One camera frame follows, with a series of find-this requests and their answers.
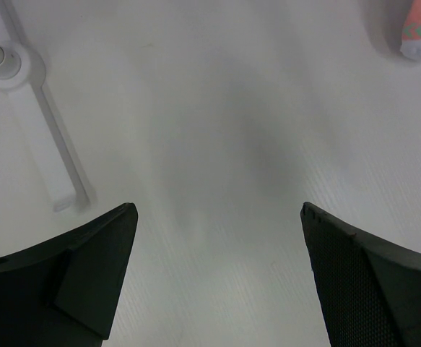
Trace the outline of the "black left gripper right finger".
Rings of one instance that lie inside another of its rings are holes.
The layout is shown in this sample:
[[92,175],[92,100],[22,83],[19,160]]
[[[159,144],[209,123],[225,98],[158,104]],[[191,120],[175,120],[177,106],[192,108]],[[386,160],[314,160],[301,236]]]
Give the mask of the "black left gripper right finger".
[[300,217],[331,346],[421,346],[421,253],[310,202]]

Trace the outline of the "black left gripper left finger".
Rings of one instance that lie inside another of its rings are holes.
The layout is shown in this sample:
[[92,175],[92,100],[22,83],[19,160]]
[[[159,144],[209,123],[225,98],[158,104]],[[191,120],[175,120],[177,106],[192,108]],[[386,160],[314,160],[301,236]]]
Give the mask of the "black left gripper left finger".
[[124,203],[0,257],[0,346],[101,346],[110,337],[138,222]]

